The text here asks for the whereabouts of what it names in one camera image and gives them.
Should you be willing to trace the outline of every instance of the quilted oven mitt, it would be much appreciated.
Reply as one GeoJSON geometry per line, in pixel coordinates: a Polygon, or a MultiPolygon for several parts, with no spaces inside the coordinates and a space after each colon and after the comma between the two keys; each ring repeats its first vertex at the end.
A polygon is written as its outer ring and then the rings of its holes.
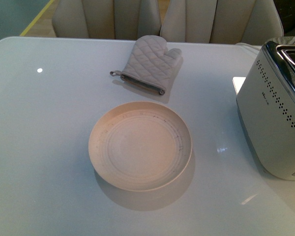
{"type": "Polygon", "coordinates": [[[123,71],[111,71],[112,76],[141,88],[163,95],[173,79],[174,71],[182,59],[181,50],[167,50],[166,40],[155,35],[139,38],[132,49],[123,71]]]}

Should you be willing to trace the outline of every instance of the plate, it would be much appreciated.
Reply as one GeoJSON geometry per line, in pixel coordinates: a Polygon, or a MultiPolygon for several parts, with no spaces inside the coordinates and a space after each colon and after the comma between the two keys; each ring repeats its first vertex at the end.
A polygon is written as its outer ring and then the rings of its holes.
{"type": "Polygon", "coordinates": [[[185,122],[171,109],[154,102],[130,102],[100,118],[90,134],[88,151],[95,170],[108,183],[149,191],[184,171],[192,140],[185,122]]]}

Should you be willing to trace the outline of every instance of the white toaster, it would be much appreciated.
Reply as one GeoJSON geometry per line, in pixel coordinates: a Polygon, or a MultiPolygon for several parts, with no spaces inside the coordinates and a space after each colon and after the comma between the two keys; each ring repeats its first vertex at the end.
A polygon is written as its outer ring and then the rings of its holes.
{"type": "Polygon", "coordinates": [[[295,180],[295,45],[263,45],[236,101],[262,165],[276,177],[295,180]]]}

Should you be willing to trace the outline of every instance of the glossy table surface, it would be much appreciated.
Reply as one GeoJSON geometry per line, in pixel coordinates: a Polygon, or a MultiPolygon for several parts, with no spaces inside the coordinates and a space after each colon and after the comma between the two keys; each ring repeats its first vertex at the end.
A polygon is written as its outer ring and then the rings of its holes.
{"type": "Polygon", "coordinates": [[[0,41],[0,236],[295,236],[295,182],[254,157],[235,76],[258,53],[239,45],[168,43],[183,64],[164,96],[111,77],[133,41],[12,37],[0,41]],[[153,101],[178,113],[193,155],[174,182],[128,192],[89,159],[90,132],[110,109],[153,101]]]}

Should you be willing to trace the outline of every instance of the beige chair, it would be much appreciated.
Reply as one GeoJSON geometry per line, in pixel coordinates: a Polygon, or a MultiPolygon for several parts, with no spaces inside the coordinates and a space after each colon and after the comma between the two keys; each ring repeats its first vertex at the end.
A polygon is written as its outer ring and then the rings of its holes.
{"type": "Polygon", "coordinates": [[[252,45],[283,34],[273,0],[171,0],[160,33],[169,42],[252,45]]]}
{"type": "Polygon", "coordinates": [[[60,0],[52,24],[70,38],[136,40],[161,29],[157,0],[60,0]]]}

